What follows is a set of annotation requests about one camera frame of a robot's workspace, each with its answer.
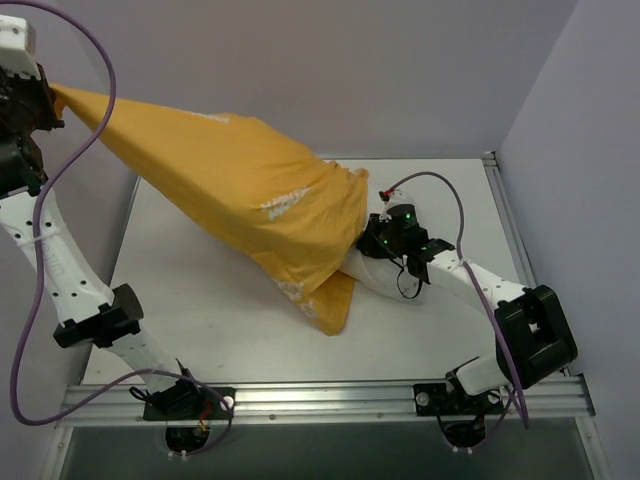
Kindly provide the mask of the yellow cartoon pillowcase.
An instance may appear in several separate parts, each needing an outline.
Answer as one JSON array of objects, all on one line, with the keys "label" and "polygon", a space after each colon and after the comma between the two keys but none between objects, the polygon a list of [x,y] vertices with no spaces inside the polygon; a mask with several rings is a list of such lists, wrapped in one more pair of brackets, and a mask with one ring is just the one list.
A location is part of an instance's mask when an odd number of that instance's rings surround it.
[{"label": "yellow cartoon pillowcase", "polygon": [[186,216],[256,262],[314,327],[341,332],[355,288],[341,267],[363,230],[366,170],[323,160],[254,117],[54,91],[57,111],[74,113]]}]

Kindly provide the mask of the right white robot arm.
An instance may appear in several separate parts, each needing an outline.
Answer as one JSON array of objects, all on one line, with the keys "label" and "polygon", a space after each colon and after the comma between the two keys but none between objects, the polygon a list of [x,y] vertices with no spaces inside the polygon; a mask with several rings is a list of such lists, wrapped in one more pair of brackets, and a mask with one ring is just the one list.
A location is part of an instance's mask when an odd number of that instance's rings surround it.
[{"label": "right white robot arm", "polygon": [[456,247],[431,238],[412,213],[372,214],[356,248],[389,260],[425,284],[443,289],[484,313],[494,330],[495,352],[456,367],[444,388],[455,412],[469,411],[483,394],[507,384],[525,390],[578,356],[556,292],[507,281],[462,258]]}]

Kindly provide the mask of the white pillow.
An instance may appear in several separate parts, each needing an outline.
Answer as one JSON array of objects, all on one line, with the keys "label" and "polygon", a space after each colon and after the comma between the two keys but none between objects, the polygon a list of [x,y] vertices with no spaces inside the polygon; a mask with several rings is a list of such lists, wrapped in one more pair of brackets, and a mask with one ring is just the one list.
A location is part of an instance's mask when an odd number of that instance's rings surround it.
[{"label": "white pillow", "polygon": [[[377,178],[367,179],[367,196],[365,214],[361,233],[364,233],[371,214],[380,214],[385,204],[380,199],[379,191],[387,186]],[[366,257],[353,244],[347,252],[339,269],[341,273],[358,281],[361,285],[376,294],[409,305],[423,305],[422,294],[418,292],[419,280],[401,272],[400,262],[395,265],[390,259],[374,259]]]}]

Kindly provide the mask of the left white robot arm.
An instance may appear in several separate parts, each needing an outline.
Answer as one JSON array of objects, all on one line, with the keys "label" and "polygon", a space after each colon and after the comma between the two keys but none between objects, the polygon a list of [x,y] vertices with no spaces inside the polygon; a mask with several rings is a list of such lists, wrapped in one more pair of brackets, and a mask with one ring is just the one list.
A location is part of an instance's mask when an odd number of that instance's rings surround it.
[{"label": "left white robot arm", "polygon": [[96,275],[69,232],[54,193],[45,188],[48,177],[32,134],[63,127],[54,100],[37,62],[2,63],[1,225],[53,300],[57,344],[92,344],[118,356],[146,385],[135,396],[164,415],[190,419],[201,409],[202,390],[143,329],[143,310],[133,289],[127,284],[110,288]]}]

